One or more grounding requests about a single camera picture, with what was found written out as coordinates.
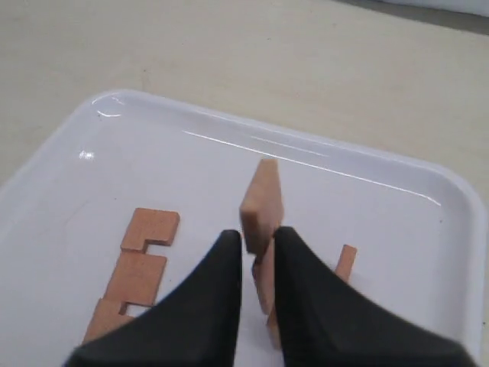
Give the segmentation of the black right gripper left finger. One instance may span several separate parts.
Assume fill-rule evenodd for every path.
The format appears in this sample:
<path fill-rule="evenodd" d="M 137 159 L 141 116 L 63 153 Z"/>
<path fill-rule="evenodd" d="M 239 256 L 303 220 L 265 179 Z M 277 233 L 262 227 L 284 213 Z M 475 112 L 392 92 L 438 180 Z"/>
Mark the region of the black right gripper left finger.
<path fill-rule="evenodd" d="M 65 364 L 232 366 L 241 295 L 241 236 L 226 229 L 187 278 L 157 305 L 77 347 Z"/>

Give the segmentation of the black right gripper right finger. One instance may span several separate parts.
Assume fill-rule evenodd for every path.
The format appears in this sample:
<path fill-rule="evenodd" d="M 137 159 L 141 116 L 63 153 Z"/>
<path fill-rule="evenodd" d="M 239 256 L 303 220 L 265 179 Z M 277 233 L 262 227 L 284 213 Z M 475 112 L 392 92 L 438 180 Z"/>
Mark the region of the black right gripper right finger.
<path fill-rule="evenodd" d="M 275 310 L 286 366 L 474 366 L 464 346 L 343 281 L 296 230 L 274 234 Z"/>

